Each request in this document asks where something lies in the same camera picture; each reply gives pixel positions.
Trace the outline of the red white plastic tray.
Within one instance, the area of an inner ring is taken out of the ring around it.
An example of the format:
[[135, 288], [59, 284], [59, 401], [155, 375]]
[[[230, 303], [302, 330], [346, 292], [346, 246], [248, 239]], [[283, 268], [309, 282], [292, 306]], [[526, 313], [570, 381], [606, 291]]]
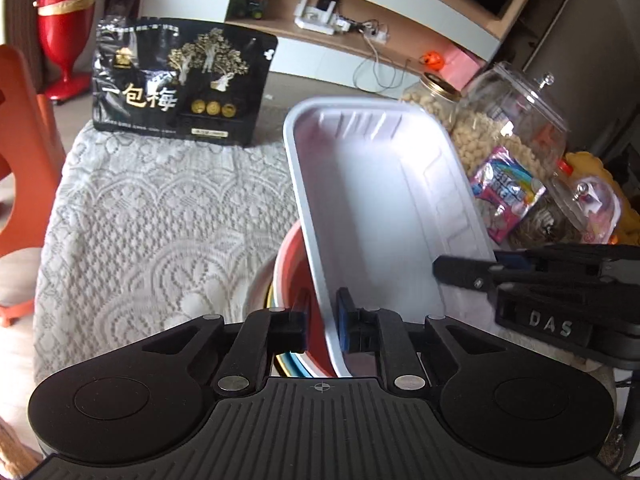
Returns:
[[336, 374], [349, 375], [337, 330], [340, 288], [358, 307], [407, 322], [450, 316], [498, 330], [485, 295], [439, 284], [432, 273], [442, 255], [494, 256], [468, 178], [433, 116], [386, 99], [313, 98], [288, 112], [283, 140]]

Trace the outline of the tall white bowl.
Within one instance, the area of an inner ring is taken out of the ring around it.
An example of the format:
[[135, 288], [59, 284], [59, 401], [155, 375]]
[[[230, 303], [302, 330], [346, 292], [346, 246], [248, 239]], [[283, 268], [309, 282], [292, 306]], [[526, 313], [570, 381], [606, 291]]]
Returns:
[[253, 281], [248, 286], [242, 307], [243, 318], [247, 318], [252, 312], [265, 309], [267, 296], [272, 285], [274, 266], [277, 255], [267, 260], [254, 275]]

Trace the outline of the blue enamel bowl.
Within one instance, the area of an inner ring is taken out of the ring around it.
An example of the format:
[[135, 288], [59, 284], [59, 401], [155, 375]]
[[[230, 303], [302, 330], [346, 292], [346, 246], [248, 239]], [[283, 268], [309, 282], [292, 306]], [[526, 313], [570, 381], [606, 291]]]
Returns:
[[296, 356], [292, 353], [281, 353], [276, 356], [276, 361], [285, 377], [309, 378], [310, 374]]

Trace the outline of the glass sunflower seed jar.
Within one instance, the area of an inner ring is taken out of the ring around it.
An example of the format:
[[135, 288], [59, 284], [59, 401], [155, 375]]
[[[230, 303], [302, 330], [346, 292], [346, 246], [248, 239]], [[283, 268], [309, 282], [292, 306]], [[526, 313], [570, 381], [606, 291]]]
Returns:
[[512, 248], [534, 248], [550, 244], [580, 243], [578, 231], [555, 201], [551, 180], [546, 192], [508, 237]]

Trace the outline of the yellow plush toy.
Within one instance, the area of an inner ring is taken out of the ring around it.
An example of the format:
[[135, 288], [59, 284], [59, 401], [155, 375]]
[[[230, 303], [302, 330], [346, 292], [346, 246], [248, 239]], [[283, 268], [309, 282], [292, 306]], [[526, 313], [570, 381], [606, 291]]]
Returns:
[[620, 202], [620, 220], [614, 230], [617, 243], [620, 245], [639, 245], [640, 216], [631, 208], [628, 198], [620, 185], [613, 179], [612, 174], [604, 168], [600, 158], [589, 152], [567, 152], [566, 161], [574, 168], [577, 177], [598, 177], [612, 188]]

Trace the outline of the pink marshmallow bag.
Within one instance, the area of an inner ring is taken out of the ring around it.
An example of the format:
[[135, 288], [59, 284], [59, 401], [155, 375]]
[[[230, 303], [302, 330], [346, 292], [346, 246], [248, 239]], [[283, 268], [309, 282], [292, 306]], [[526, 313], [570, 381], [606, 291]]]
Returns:
[[503, 146], [494, 148], [470, 179], [489, 237], [501, 244], [536, 205], [546, 188]]

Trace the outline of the large glass peanut jar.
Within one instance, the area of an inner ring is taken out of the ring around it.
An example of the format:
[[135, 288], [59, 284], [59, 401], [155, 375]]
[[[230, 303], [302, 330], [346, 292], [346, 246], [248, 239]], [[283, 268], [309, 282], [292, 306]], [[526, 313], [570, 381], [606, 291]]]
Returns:
[[480, 74], [463, 90], [450, 129], [464, 172], [473, 177], [495, 148], [506, 148], [541, 181], [566, 148], [567, 122], [553, 103], [552, 73], [529, 78], [507, 62]]

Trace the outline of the black snack bag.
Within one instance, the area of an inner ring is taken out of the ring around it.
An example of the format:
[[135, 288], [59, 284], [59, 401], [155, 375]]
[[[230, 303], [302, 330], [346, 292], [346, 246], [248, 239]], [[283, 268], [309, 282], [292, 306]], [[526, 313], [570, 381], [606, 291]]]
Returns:
[[96, 26], [93, 125], [247, 146], [277, 46], [276, 36], [243, 26], [108, 16]]

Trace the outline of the orange pumpkin toy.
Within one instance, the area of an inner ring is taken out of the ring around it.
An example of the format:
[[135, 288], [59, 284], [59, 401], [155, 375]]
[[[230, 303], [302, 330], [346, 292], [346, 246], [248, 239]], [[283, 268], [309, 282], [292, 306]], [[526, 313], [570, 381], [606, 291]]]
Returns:
[[425, 52], [420, 56], [419, 61], [425, 68], [434, 72], [439, 72], [446, 65], [444, 57], [437, 51]]

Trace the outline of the white power strip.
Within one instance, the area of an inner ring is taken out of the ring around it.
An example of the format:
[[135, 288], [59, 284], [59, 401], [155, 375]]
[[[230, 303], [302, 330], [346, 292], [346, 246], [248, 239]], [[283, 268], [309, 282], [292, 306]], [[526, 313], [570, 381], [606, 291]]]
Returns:
[[371, 29], [367, 32], [367, 37], [376, 42], [377, 44], [387, 44], [388, 38], [390, 38], [390, 34], [386, 28], [384, 29]]

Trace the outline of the orange bear-shaped chair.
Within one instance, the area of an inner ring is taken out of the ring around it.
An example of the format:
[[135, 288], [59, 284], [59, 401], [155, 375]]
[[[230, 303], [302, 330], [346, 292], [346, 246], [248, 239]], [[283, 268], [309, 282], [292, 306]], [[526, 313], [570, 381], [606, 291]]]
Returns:
[[24, 56], [1, 47], [1, 175], [14, 177], [14, 202], [1, 229], [1, 259], [43, 246], [65, 162], [53, 108], [36, 92]]

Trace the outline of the white wood tv cabinet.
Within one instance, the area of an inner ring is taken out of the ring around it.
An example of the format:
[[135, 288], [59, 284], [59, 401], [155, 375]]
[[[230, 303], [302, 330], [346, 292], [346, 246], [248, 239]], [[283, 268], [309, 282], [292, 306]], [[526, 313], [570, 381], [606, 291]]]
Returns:
[[275, 73], [399, 96], [425, 72], [463, 87], [526, 1], [491, 14], [473, 0], [140, 0], [139, 13], [262, 30], [279, 40]]

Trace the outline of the white wifi router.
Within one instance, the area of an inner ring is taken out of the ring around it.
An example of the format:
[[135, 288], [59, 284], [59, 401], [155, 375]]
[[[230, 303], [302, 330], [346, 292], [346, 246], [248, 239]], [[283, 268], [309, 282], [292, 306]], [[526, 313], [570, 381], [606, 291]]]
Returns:
[[325, 9], [310, 6], [309, 0], [299, 0], [294, 10], [294, 24], [307, 32], [332, 36], [336, 33], [334, 11], [336, 0], [329, 0]]

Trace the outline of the green toy tractor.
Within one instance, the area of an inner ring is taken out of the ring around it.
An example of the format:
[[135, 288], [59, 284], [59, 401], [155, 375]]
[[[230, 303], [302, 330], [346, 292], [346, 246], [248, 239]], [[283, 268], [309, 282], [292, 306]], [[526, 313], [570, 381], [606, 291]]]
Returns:
[[266, 13], [269, 0], [231, 0], [232, 18], [252, 18], [261, 20]]

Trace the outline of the red trash bin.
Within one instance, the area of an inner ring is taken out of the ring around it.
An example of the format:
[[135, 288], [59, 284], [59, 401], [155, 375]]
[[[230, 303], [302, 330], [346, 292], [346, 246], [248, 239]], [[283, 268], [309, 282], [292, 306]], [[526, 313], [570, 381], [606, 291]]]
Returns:
[[90, 90], [91, 74], [74, 72], [92, 31], [96, 0], [36, 0], [39, 40], [46, 57], [61, 70], [61, 77], [44, 94], [61, 104]]

